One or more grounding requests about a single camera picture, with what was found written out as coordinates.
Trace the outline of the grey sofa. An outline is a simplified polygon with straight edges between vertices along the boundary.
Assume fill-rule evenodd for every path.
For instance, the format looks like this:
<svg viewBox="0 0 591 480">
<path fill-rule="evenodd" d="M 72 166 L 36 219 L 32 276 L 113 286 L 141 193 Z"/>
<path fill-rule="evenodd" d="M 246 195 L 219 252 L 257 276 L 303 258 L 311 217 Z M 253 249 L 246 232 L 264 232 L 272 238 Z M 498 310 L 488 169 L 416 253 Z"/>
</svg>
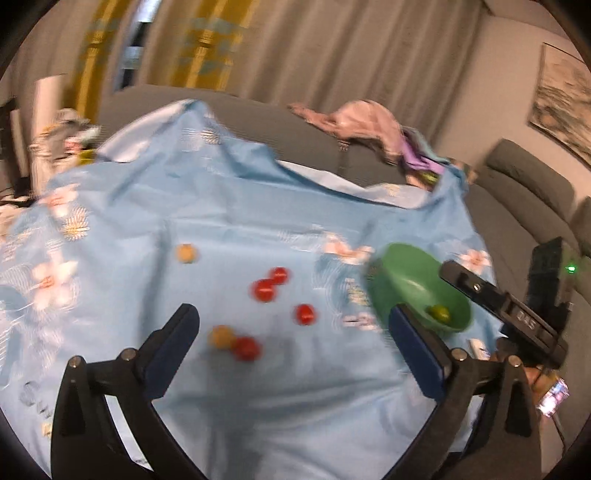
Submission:
<svg viewBox="0 0 591 480">
<path fill-rule="evenodd" d="M 376 312 L 372 267 L 412 244 L 525 290 L 533 247 L 575 238 L 568 182 L 509 141 L 477 172 L 438 157 L 379 106 L 335 114 L 139 86 L 102 121 L 138 133 L 109 157 L 106 214 L 122 246 L 96 355 L 136 345 L 182 303 L 202 329 L 263 346 L 242 365 L 198 338 L 160 412 L 215 479 L 376 479 L 425 424 L 419 390 Z"/>
</svg>

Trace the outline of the framed wall picture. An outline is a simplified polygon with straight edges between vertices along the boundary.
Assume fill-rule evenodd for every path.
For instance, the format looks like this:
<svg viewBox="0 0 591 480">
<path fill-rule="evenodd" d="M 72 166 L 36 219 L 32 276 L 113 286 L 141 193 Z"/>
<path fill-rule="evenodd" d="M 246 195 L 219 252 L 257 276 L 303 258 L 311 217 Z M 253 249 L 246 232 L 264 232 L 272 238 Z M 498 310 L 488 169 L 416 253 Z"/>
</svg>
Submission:
<svg viewBox="0 0 591 480">
<path fill-rule="evenodd" d="M 590 71 L 574 55 L 543 43 L 529 123 L 590 165 Z"/>
</svg>

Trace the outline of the red cherry tomato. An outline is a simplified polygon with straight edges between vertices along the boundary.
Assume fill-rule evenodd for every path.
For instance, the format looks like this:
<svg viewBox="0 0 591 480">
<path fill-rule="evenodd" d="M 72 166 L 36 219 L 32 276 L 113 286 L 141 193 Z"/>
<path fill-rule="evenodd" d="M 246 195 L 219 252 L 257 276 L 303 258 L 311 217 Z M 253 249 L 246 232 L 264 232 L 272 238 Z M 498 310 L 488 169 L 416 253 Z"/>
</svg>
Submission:
<svg viewBox="0 0 591 480">
<path fill-rule="evenodd" d="M 250 292 L 253 299 L 262 303 L 273 302 L 276 299 L 276 285 L 269 278 L 254 281 Z"/>
<path fill-rule="evenodd" d="M 311 326 L 317 320 L 315 308 L 310 304 L 300 304 L 295 307 L 295 320 L 297 323 L 304 326 Z"/>
<path fill-rule="evenodd" d="M 237 337 L 231 347 L 235 359 L 242 362 L 252 362 L 259 359 L 263 352 L 262 345 L 256 338 L 249 336 Z"/>
<path fill-rule="evenodd" d="M 270 270 L 269 278 L 273 285 L 283 285 L 290 280 L 290 270 L 286 267 L 274 267 Z"/>
</svg>

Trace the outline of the smartphone with lit screen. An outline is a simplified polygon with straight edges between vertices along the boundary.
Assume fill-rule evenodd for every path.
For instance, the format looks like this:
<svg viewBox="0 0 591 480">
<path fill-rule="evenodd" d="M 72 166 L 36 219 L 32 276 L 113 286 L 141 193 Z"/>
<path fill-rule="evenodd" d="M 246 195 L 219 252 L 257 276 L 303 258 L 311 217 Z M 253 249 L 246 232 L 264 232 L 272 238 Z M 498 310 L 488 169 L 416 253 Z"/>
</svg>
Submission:
<svg viewBox="0 0 591 480">
<path fill-rule="evenodd" d="M 562 378 L 558 378 L 550 389 L 542 396 L 538 402 L 537 409 L 546 417 L 551 417 L 570 396 L 569 388 Z"/>
</svg>

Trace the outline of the beige curtain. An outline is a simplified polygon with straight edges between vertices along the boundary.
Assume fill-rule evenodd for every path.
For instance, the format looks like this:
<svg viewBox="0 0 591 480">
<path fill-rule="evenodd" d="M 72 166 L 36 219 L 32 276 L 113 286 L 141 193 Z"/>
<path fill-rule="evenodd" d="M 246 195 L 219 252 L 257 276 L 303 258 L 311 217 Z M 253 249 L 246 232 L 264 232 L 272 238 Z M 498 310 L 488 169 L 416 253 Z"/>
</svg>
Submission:
<svg viewBox="0 0 591 480">
<path fill-rule="evenodd" d="M 35 83 L 66 89 L 95 1 L 60 1 L 36 22 L 1 78 L 29 128 Z M 435 140 L 488 10 L 480 1 L 258 1 L 221 92 L 331 112 L 370 99 Z"/>
</svg>

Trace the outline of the purple clothes pile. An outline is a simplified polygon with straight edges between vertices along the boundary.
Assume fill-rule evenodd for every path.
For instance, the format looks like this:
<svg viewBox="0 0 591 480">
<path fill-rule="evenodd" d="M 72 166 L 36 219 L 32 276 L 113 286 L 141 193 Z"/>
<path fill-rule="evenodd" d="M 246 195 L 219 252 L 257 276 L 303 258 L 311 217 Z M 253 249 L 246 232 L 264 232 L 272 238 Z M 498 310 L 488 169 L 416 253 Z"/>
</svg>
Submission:
<svg viewBox="0 0 591 480">
<path fill-rule="evenodd" d="M 449 161 L 438 157 L 418 130 L 404 127 L 402 134 L 402 171 L 407 183 L 432 191 L 445 173 Z"/>
</svg>

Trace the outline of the pink clothes pile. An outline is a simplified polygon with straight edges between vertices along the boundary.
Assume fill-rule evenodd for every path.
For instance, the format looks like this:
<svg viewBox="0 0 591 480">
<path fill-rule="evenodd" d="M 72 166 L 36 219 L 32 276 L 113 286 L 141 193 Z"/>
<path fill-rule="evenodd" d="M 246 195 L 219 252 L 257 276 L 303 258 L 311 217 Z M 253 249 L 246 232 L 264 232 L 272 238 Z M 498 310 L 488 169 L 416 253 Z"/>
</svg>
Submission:
<svg viewBox="0 0 591 480">
<path fill-rule="evenodd" d="M 393 113 L 372 100 L 349 101 L 332 113 L 321 113 L 301 103 L 291 103 L 287 108 L 339 141 L 377 147 L 386 163 L 396 164 L 408 150 L 403 127 Z"/>
</svg>

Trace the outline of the yellow patterned curtain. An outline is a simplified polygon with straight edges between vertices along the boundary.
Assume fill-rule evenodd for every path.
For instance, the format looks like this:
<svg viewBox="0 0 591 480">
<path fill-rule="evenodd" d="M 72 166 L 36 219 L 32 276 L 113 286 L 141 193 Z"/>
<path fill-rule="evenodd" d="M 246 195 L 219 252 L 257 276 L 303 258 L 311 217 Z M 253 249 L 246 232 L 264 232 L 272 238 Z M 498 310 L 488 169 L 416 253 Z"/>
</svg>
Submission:
<svg viewBox="0 0 591 480">
<path fill-rule="evenodd" d="M 224 91 L 257 1 L 95 1 L 65 104 L 98 118 L 131 86 Z"/>
</svg>

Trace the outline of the yellow-green oval fruit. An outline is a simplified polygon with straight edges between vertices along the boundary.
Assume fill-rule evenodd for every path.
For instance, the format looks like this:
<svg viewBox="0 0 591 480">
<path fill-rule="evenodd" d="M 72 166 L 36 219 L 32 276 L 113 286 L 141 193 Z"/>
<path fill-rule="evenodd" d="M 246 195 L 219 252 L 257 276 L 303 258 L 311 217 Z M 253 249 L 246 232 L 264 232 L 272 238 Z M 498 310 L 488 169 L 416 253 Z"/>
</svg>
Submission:
<svg viewBox="0 0 591 480">
<path fill-rule="evenodd" d="M 444 305 L 432 305 L 427 308 L 427 313 L 437 322 L 442 324 L 449 324 L 452 319 L 450 310 Z"/>
</svg>

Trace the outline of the green plastic bowl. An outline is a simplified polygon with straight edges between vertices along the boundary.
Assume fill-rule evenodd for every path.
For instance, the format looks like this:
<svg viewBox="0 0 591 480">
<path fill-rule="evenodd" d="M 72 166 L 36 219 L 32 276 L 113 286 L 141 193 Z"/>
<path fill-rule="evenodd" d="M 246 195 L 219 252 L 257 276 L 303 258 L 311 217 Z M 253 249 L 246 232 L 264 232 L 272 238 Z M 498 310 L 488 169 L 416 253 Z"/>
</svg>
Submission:
<svg viewBox="0 0 591 480">
<path fill-rule="evenodd" d="M 394 306 L 406 304 L 424 327 L 443 335 L 467 330 L 473 321 L 469 300 L 439 276 L 442 263 L 424 250 L 393 243 L 376 256 L 367 272 L 367 293 L 382 324 Z M 427 313 L 432 305 L 446 306 L 452 315 L 449 324 L 437 322 Z"/>
</svg>

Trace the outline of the small orange-yellow fruit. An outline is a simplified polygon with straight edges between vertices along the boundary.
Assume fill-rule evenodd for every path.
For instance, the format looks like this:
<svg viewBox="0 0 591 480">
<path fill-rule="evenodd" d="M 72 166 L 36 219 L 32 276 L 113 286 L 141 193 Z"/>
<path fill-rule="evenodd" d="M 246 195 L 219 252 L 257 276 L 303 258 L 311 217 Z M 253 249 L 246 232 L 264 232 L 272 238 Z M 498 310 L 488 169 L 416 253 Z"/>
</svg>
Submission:
<svg viewBox="0 0 591 480">
<path fill-rule="evenodd" d="M 217 350 L 231 350 L 235 341 L 235 330 L 228 325 L 215 325 L 208 335 L 208 343 Z"/>
</svg>

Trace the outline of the white paper roll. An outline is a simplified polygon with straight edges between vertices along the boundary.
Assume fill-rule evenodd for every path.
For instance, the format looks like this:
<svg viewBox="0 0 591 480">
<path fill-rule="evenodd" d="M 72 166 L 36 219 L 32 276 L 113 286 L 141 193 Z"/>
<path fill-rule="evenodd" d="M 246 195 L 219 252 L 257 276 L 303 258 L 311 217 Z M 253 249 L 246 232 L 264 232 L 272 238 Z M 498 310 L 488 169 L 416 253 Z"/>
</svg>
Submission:
<svg viewBox="0 0 591 480">
<path fill-rule="evenodd" d="M 31 124 L 32 145 L 37 145 L 41 135 L 50 127 L 57 112 L 63 106 L 65 91 L 64 74 L 44 77 L 35 83 Z"/>
</svg>

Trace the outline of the clothes heap at left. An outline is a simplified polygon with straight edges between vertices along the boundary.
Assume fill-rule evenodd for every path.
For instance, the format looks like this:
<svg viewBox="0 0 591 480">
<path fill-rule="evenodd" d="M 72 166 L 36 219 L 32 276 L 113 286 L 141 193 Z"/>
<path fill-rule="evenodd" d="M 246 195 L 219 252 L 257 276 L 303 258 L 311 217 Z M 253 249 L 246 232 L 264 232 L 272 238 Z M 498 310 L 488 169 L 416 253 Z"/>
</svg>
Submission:
<svg viewBox="0 0 591 480">
<path fill-rule="evenodd" d="M 93 151 L 101 130 L 76 110 L 60 109 L 29 146 L 33 195 L 40 197 L 52 177 L 77 166 L 83 152 Z"/>
</svg>

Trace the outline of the light blue floral cloth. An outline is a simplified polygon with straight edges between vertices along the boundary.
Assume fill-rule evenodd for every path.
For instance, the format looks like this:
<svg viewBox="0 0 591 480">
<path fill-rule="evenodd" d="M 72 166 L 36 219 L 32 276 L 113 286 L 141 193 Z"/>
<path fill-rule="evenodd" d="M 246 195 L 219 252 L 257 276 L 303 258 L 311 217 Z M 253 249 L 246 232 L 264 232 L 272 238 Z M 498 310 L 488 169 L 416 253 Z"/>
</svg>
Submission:
<svg viewBox="0 0 591 480">
<path fill-rule="evenodd" d="M 370 309 L 393 243 L 495 273 L 450 168 L 433 192 L 277 160 L 198 101 L 55 176 L 1 243 L 1 408 L 50 468 L 67 361 L 110 360 L 183 303 L 201 328 L 156 409 L 212 479 L 378 479 L 434 408 Z"/>
</svg>

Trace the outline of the small yellow round fruit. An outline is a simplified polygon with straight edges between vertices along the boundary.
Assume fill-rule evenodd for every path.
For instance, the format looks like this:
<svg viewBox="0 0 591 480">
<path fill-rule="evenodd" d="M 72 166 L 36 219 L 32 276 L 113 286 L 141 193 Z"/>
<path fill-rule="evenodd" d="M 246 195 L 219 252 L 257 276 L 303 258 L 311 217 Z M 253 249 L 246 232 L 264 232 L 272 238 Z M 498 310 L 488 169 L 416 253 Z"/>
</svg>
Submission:
<svg viewBox="0 0 591 480">
<path fill-rule="evenodd" d="M 184 243 L 176 246 L 176 259 L 183 264 L 190 264 L 198 259 L 198 251 L 192 244 Z"/>
</svg>

